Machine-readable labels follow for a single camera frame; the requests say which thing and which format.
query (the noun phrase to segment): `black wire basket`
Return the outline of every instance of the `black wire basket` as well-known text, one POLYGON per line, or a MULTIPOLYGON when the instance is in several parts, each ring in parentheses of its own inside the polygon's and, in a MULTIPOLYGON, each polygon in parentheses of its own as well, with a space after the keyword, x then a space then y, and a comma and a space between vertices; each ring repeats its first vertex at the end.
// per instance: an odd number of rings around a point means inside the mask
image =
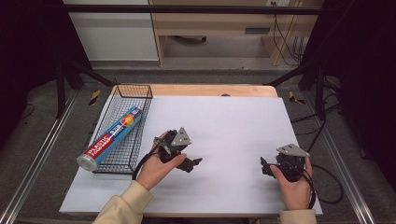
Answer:
POLYGON ((119 84, 114 87, 111 99, 105 105, 106 112, 99 120, 94 140, 100 137, 114 122, 132 106, 142 110, 139 123, 122 139, 93 171, 97 174, 131 175, 136 167, 142 141, 143 129, 152 100, 150 85, 119 84))

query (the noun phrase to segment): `black pole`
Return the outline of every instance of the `black pole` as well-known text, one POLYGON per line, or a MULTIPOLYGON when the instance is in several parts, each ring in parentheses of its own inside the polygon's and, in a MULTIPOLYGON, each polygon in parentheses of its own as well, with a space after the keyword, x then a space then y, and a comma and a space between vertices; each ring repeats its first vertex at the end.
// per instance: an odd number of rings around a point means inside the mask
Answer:
POLYGON ((321 7, 243 7, 243 6, 146 6, 146 5, 43 5, 43 9, 85 13, 204 13, 204 14, 276 14, 323 15, 340 12, 321 7))
POLYGON ((93 72, 93 70, 86 68, 75 61, 70 62, 70 65, 73 66, 75 69, 77 69, 79 72, 85 73, 88 76, 93 77, 94 79, 100 81, 102 84, 105 84, 108 87, 112 87, 116 85, 116 83, 108 80, 105 77, 100 76, 99 74, 93 72))
POLYGON ((284 76, 282 76, 282 77, 279 77, 279 78, 275 79, 274 81, 272 81, 272 82, 270 82, 270 83, 266 83, 266 84, 262 84, 262 85, 263 85, 263 86, 273 86, 273 87, 276 87, 276 86, 282 84, 283 82, 289 80, 289 79, 292 78, 292 77, 295 77, 295 76, 298 76, 298 75, 301 75, 301 74, 306 73, 306 71, 307 71, 308 69, 310 69, 311 65, 312 65, 311 62, 302 64, 302 65, 296 67, 295 69, 289 71, 286 75, 284 75, 284 76))
POLYGON ((318 70, 317 74, 317 86, 316 86, 316 98, 315 98, 315 108, 317 110, 318 116, 321 120, 326 119, 326 112, 324 110, 323 102, 323 88, 324 88, 324 71, 320 65, 316 67, 318 70))
POLYGON ((56 118, 60 118, 64 113, 66 108, 66 97, 64 93, 64 74, 63 74, 63 65, 59 63, 59 67, 56 68, 56 90, 58 93, 58 114, 56 118))

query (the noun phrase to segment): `black cable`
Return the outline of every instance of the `black cable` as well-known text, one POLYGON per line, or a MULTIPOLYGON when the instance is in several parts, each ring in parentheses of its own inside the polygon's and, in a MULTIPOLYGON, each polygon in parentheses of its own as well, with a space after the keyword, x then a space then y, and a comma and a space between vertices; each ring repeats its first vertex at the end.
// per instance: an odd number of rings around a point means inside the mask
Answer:
MULTIPOLYGON (((281 32, 281 30, 280 30, 280 28, 279 28, 279 25, 278 25, 278 23, 277 23, 277 16, 276 16, 276 14, 274 14, 274 16, 275 16, 275 22, 274 22, 274 44, 275 44, 277 50, 279 50, 280 56, 282 57, 283 61, 284 61, 285 64, 287 64, 287 65, 300 65, 300 63, 298 62, 298 60, 296 60, 296 58, 294 58, 293 54, 291 53, 290 48, 289 48, 289 43, 286 41, 285 36, 283 36, 283 34, 282 34, 282 32, 281 32), (280 36, 282 37, 283 42, 284 42, 286 48, 288 49, 288 52, 289 52, 291 58, 292 58, 295 62, 297 62, 297 64, 290 64, 290 63, 287 63, 287 62, 286 62, 285 57, 283 56, 282 51, 280 50, 279 46, 278 46, 277 43, 276 43, 276 39, 275 39, 275 31, 276 31, 276 28, 277 28, 277 30, 279 31, 280 36)), ((292 25, 292 22, 293 22, 293 20, 294 20, 294 17, 295 17, 295 15, 293 15, 292 18, 291 18, 291 22, 290 22, 290 24, 289 24, 289 28, 288 28, 287 33, 288 33, 288 32, 290 31, 290 29, 291 29, 291 25, 292 25)))
POLYGON ((297 134, 295 134, 295 135, 296 135, 296 136, 298 136, 298 135, 309 135, 309 134, 311 134, 311 133, 315 133, 315 132, 319 131, 319 129, 320 129, 320 127, 318 127, 317 129, 315 129, 314 131, 309 132, 309 133, 297 133, 297 134))
POLYGON ((309 152, 311 151, 312 147, 314 146, 314 144, 317 142, 317 140, 318 140, 318 138, 319 138, 319 135, 320 135, 321 131, 322 131, 323 128, 324 128, 324 124, 325 124, 325 123, 326 123, 326 119, 323 120, 323 123, 321 124, 321 126, 320 126, 320 128, 319 128, 319 131, 318 131, 318 133, 317 133, 317 135, 315 135, 314 140, 312 140, 311 145, 309 146, 309 148, 308 148, 308 150, 307 150, 306 152, 309 153, 309 152))
MULTIPOLYGON (((339 105, 340 104, 332 105, 329 108, 325 109, 325 111, 326 112, 330 112, 331 110, 335 109, 339 105)), ((300 121, 303 121, 303 120, 306 120, 306 119, 310 119, 310 118, 316 116, 317 114, 318 113, 314 113, 314 114, 311 114, 311 115, 308 115, 308 116, 305 116, 305 117, 300 117, 300 118, 297 118, 297 119, 291 119, 290 122, 291 123, 300 122, 300 121)))
POLYGON ((327 100, 329 97, 331 97, 331 96, 337 96, 337 93, 331 93, 331 94, 327 95, 327 96, 324 98, 323 101, 326 101, 326 100, 327 100))
POLYGON ((28 118, 29 116, 31 116, 31 115, 33 114, 33 112, 35 112, 35 106, 34 106, 34 105, 32 105, 32 104, 26 104, 26 105, 31 106, 31 107, 32 107, 32 111, 30 111, 29 114, 25 115, 25 116, 22 117, 21 119, 26 119, 26 118, 28 118))
POLYGON ((334 201, 327 201, 327 200, 324 200, 324 199, 320 198, 319 196, 318 196, 318 199, 319 199, 321 202, 323 202, 323 203, 329 203, 329 204, 337 204, 337 203, 340 203, 340 202, 343 200, 343 198, 344 198, 344 188, 343 188, 343 185, 341 184, 341 181, 340 181, 334 174, 332 174, 330 171, 328 171, 327 169, 325 169, 325 168, 323 168, 323 167, 321 167, 321 166, 315 165, 315 164, 311 164, 311 165, 312 165, 312 167, 319 168, 320 170, 322 170, 322 171, 324 171, 325 173, 327 173, 328 175, 330 175, 330 176, 337 182, 337 184, 338 184, 338 186, 339 186, 339 188, 340 188, 340 195, 339 195, 339 197, 338 197, 336 200, 334 200, 334 201))
POLYGON ((291 165, 288 161, 283 161, 283 162, 285 162, 291 169, 296 171, 308 183, 309 187, 311 188, 311 200, 309 201, 308 208, 312 209, 315 205, 315 201, 317 200, 317 192, 315 190, 314 181, 313 181, 311 175, 304 169, 304 172, 308 175, 308 176, 306 176, 304 173, 301 173, 297 168, 295 168, 293 165, 291 165))
POLYGON ((294 40, 293 40, 293 48, 292 48, 293 55, 292 55, 292 57, 295 60, 297 60, 298 64, 301 64, 301 60, 303 58, 304 37, 303 36, 300 37, 300 47, 298 48, 298 52, 297 52, 298 38, 299 38, 298 36, 295 36, 294 40))
POLYGON ((132 180, 136 180, 137 179, 137 174, 139 173, 140 169, 142 168, 143 164, 154 154, 159 154, 159 153, 154 153, 155 150, 158 148, 158 145, 163 141, 164 138, 159 138, 159 137, 155 137, 154 138, 154 144, 155 147, 153 147, 151 149, 151 151, 146 154, 142 160, 140 160, 140 162, 136 165, 136 168, 134 168, 134 172, 132 173, 132 180))

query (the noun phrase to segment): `hand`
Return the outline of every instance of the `hand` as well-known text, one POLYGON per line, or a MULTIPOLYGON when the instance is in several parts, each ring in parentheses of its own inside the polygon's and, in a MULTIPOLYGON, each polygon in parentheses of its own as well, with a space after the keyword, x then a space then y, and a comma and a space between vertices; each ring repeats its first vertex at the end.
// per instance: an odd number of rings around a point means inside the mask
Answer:
MULTIPOLYGON (((167 132, 163 133, 160 137, 163 138, 166 134, 167 132)), ((186 159, 186 154, 180 154, 171 161, 162 163, 158 154, 156 154, 157 152, 158 148, 143 164, 142 170, 136 179, 147 190, 154 188, 154 186, 160 183, 175 167, 179 166, 186 159)))
MULTIPOLYGON (((305 157, 305 170, 312 177, 313 170, 311 161, 308 157, 305 157)), ((271 171, 279 183, 286 208, 288 210, 308 209, 311 198, 311 187, 308 182, 306 182, 303 177, 297 182, 289 182, 286 177, 283 176, 282 171, 275 165, 271 165, 271 171)))

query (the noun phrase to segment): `sleeve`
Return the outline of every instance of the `sleeve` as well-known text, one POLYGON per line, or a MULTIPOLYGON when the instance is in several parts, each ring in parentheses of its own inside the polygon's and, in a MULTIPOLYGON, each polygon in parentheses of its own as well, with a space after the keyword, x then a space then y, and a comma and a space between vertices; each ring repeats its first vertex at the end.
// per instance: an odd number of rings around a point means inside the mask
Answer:
POLYGON ((282 224, 316 224, 314 209, 290 210, 280 212, 280 223, 282 224))
POLYGON ((152 199, 151 193, 136 181, 121 196, 113 196, 97 216, 94 224, 140 223, 143 210, 152 199))

